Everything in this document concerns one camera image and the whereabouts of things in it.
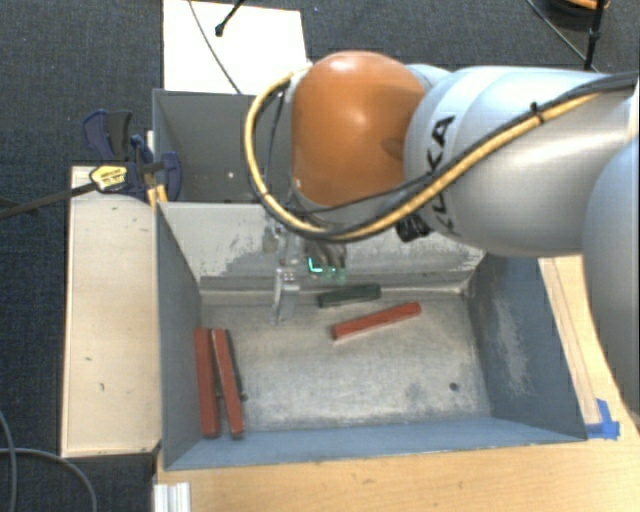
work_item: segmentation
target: red stick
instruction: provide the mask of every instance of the red stick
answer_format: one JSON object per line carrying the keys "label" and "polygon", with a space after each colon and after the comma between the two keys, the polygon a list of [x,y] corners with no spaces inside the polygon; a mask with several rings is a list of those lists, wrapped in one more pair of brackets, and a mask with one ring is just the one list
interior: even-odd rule
{"label": "red stick", "polygon": [[196,352],[196,374],[200,400],[200,429],[205,437],[218,437],[220,435],[220,414],[218,413],[209,329],[204,327],[194,329],[193,344]]}
{"label": "red stick", "polygon": [[244,419],[242,417],[242,405],[240,404],[240,395],[236,386],[233,363],[231,362],[229,343],[224,329],[215,329],[213,331],[213,352],[216,358],[218,378],[222,388],[222,396],[224,397],[231,437],[239,438],[244,433]]}
{"label": "red stick", "polygon": [[337,341],[346,336],[352,336],[370,329],[375,329],[377,327],[382,327],[383,325],[389,325],[417,316],[421,312],[422,308],[418,302],[408,302],[406,304],[401,304],[400,306],[384,309],[377,313],[372,313],[370,315],[336,324],[331,328],[331,336],[335,341]]}

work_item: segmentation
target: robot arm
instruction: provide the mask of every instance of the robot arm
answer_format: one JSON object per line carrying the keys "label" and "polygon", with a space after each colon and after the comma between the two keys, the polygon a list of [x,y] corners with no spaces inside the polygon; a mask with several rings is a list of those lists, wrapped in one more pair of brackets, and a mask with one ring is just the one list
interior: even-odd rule
{"label": "robot arm", "polygon": [[256,99],[245,131],[257,198],[278,222],[323,243],[396,227],[506,256],[584,251],[601,343],[640,412],[637,72],[329,56],[292,94],[296,209],[270,194],[252,144],[262,103],[290,80]]}

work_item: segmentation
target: blue clamp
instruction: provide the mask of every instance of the blue clamp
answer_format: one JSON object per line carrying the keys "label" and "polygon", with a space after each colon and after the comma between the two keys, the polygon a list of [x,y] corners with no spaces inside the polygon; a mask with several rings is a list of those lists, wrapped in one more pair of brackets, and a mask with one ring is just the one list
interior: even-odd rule
{"label": "blue clamp", "polygon": [[[98,190],[104,193],[117,193],[147,200],[147,190],[143,176],[153,174],[155,182],[163,184],[167,198],[175,201],[182,186],[182,167],[175,151],[164,153],[161,161],[154,163],[153,152],[140,135],[128,139],[131,112],[107,112],[97,110],[89,114],[82,122],[82,133],[87,147],[97,153],[103,162],[117,162],[126,168],[126,185],[113,190]],[[135,157],[131,161],[128,148],[131,145]]]}
{"label": "blue clamp", "polygon": [[589,439],[611,439],[617,441],[620,437],[620,422],[611,419],[609,406],[604,400],[596,399],[598,409],[600,409],[601,423],[585,425]]}

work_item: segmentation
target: black cable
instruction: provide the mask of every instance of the black cable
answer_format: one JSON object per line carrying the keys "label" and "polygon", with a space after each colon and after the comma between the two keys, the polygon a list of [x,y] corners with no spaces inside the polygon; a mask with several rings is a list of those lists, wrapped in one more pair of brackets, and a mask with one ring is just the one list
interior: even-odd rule
{"label": "black cable", "polygon": [[9,492],[9,512],[13,512],[16,509],[16,502],[18,499],[18,458],[16,457],[16,446],[13,444],[13,437],[11,436],[11,430],[9,424],[4,418],[4,414],[0,411],[0,424],[4,431],[4,436],[7,438],[6,451],[9,454],[9,466],[10,466],[10,492]]}
{"label": "black cable", "polygon": [[204,42],[207,43],[207,46],[209,47],[209,51],[211,52],[211,55],[213,55],[213,58],[215,59],[215,61],[218,64],[218,66],[220,67],[220,70],[222,71],[224,76],[227,78],[227,80],[231,84],[231,87],[233,87],[234,91],[236,91],[237,94],[242,94],[240,92],[240,89],[236,85],[236,83],[233,81],[233,78],[231,78],[231,76],[227,72],[226,68],[224,67],[224,65],[222,64],[220,59],[218,58],[218,55],[216,54],[215,50],[213,49],[213,46],[211,46],[211,43],[209,42],[209,38],[207,37],[207,34],[205,33],[204,29],[202,28],[202,25],[200,24],[200,20],[198,19],[198,15],[196,14],[195,9],[193,8],[192,1],[191,0],[187,0],[187,3],[189,4],[189,8],[191,9],[191,14],[193,15],[193,19],[195,20],[196,25],[198,25],[198,29],[200,29],[200,33],[202,34],[202,37],[204,38]]}
{"label": "black cable", "polygon": [[596,43],[600,39],[600,23],[604,14],[604,4],[606,0],[598,0],[596,4],[596,14],[593,17],[593,25],[589,29],[589,46],[587,47],[587,57],[584,60],[584,69],[592,68],[593,56],[596,52]]}
{"label": "black cable", "polygon": [[15,217],[16,215],[20,215],[21,213],[29,213],[33,210],[37,210],[38,208],[42,208],[43,206],[48,206],[50,204],[57,203],[58,201],[64,201],[65,199],[71,199],[72,197],[77,197],[82,194],[92,192],[95,189],[95,183],[91,182],[76,188],[63,190],[62,192],[56,192],[55,194],[41,197],[39,199],[34,199],[33,201],[29,201],[27,203],[18,204],[17,206],[1,211],[0,220]]}
{"label": "black cable", "polygon": [[9,498],[9,512],[15,511],[17,496],[18,496],[17,455],[39,457],[41,459],[46,459],[49,461],[53,461],[57,464],[61,464],[62,467],[67,468],[69,471],[71,471],[80,479],[82,484],[85,486],[85,488],[89,492],[89,496],[91,498],[91,510],[93,512],[98,512],[98,498],[96,496],[96,492],[93,488],[93,485],[91,485],[91,482],[87,478],[87,475],[85,475],[78,466],[53,453],[45,452],[42,450],[33,450],[31,448],[16,448],[13,443],[13,438],[11,436],[11,430],[9,429],[9,425],[7,424],[7,421],[4,415],[2,414],[2,411],[0,411],[0,425],[2,425],[2,430],[4,431],[4,435],[7,438],[7,445],[8,445],[8,448],[0,448],[0,455],[9,455],[9,460],[11,464],[11,493]]}
{"label": "black cable", "polygon": [[278,129],[278,124],[280,123],[280,115],[282,114],[282,108],[284,106],[284,91],[279,93],[280,101],[278,102],[278,107],[275,115],[273,116],[273,121],[271,123],[271,132],[269,133],[269,142],[267,143],[267,157],[265,158],[264,171],[262,172],[262,179],[266,182],[267,176],[269,175],[269,167],[271,166],[271,153],[273,151],[273,143],[276,138],[276,130]]}
{"label": "black cable", "polygon": [[[586,60],[587,58],[580,52],[580,50],[578,50],[575,46],[573,46],[573,44],[571,43],[571,41],[569,41],[563,34],[562,32],[560,32],[560,30],[558,30],[558,28],[551,23],[551,21],[549,20],[549,18],[547,18],[544,13],[533,3],[532,0],[525,0],[533,9],[533,11],[538,15],[538,17],[544,21],[545,25],[547,25],[547,27],[549,27],[551,29],[551,31],[557,35],[560,40],[566,44],[569,49],[571,49],[571,51],[573,51],[573,53],[575,53],[578,57],[580,57],[580,60],[586,64]],[[591,69],[592,71],[595,71],[596,73],[600,73],[600,71],[593,66],[591,63],[589,63],[589,67],[586,69]]]}
{"label": "black cable", "polygon": [[[557,96],[556,98],[538,105],[538,104],[532,104],[532,108],[530,110],[528,110],[527,112],[520,114],[519,116],[516,116],[514,118],[512,118],[511,120],[507,121],[506,123],[503,123],[501,126],[499,126],[498,128],[492,130],[490,133],[488,133],[485,137],[483,137],[482,139],[476,141],[474,144],[472,144],[471,146],[469,146],[466,150],[464,150],[463,152],[461,152],[460,154],[458,154],[454,159],[452,159],[451,161],[447,162],[444,166],[442,166],[436,173],[433,173],[431,175],[424,175],[424,176],[420,176],[415,180],[415,184],[417,186],[419,186],[419,189],[416,190],[414,193],[417,194],[423,190],[425,190],[433,181],[435,181],[437,178],[441,177],[442,175],[446,174],[451,168],[453,168],[454,166],[456,166],[458,163],[460,163],[464,158],[466,158],[470,153],[476,151],[477,149],[479,149],[481,146],[485,145],[488,141],[490,141],[493,138],[496,138],[497,136],[499,136],[500,134],[502,134],[503,132],[513,128],[514,126],[521,124],[523,122],[525,122],[526,120],[528,120],[531,117],[535,117],[535,116],[539,116],[540,112],[544,112],[546,110],[549,110],[551,108],[554,108],[558,105],[561,105],[563,103],[566,103],[568,101],[580,98],[582,96],[586,96],[589,94],[594,94],[594,93],[601,93],[601,92],[609,92],[609,91],[614,91],[614,90],[620,90],[620,89],[627,89],[627,88],[633,88],[635,87],[637,82],[637,71],[634,72],[627,72],[627,73],[620,73],[620,74],[616,74],[616,75],[610,75],[610,76],[606,76],[604,78],[600,78],[597,80],[593,80],[591,82],[588,82],[586,84],[582,84],[580,86],[577,86],[559,96]],[[384,217],[387,214],[389,214],[390,212],[392,212],[393,210],[397,209],[398,207],[400,207],[402,204],[406,203],[407,198],[406,197],[402,197],[399,199],[396,199],[392,202],[390,202],[388,205],[385,206],[385,208],[376,213],[376,216],[374,218],[370,218],[370,219],[365,219],[363,221],[351,224],[351,225],[345,225],[345,226],[341,226],[341,227],[337,227],[331,230],[326,230],[323,232],[318,232],[318,233],[312,233],[300,228],[297,228],[296,226],[293,226],[292,224],[290,224],[289,222],[286,222],[284,219],[282,219],[280,216],[277,215],[276,212],[273,211],[273,209],[271,208],[271,206],[264,201],[264,198],[260,195],[260,194],[256,194],[256,198],[260,201],[260,203],[263,205],[263,207],[265,208],[265,210],[267,210],[267,212],[274,217],[278,222],[280,222],[281,224],[283,224],[289,231],[292,231],[293,233],[298,234],[299,236],[302,236],[304,238],[308,238],[311,240],[320,240],[320,241],[326,241],[326,242],[339,242],[339,243],[348,243],[348,242],[356,242],[356,241],[360,241],[363,240],[365,238],[369,238],[373,235],[378,234],[379,232],[383,231],[383,229],[380,229],[378,231],[372,232],[372,233],[367,233],[366,235],[362,235],[362,236],[352,236],[352,237],[345,237],[345,235],[349,235],[349,233],[352,233],[354,231],[360,230],[362,228],[365,228],[367,226],[370,226],[371,224],[375,223],[377,221],[378,218]],[[350,203],[345,203],[343,205],[340,205],[340,207],[345,207],[345,206],[349,206],[351,204],[354,204],[356,202],[361,202],[365,199],[360,199],[358,201],[353,201]]]}

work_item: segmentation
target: dark carpet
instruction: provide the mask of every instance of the dark carpet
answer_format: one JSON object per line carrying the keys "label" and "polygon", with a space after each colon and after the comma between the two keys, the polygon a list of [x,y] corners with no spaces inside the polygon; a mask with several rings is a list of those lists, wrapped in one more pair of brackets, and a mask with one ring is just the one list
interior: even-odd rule
{"label": "dark carpet", "polygon": [[[590,17],[536,4],[583,53]],[[379,50],[448,69],[480,64],[580,69],[579,58],[526,1],[325,0],[247,2],[299,9],[307,54]],[[93,159],[80,123],[98,108],[151,126],[162,85],[160,0],[0,0],[0,198],[16,202],[67,186],[74,161]],[[640,2],[612,0],[594,64],[638,68]],[[0,410],[17,446],[55,452],[61,406],[66,206],[0,221]],[[151,456],[78,461],[101,511],[151,506]],[[18,510],[89,510],[77,480],[56,464],[20,459]],[[8,506],[0,460],[0,509]]]}

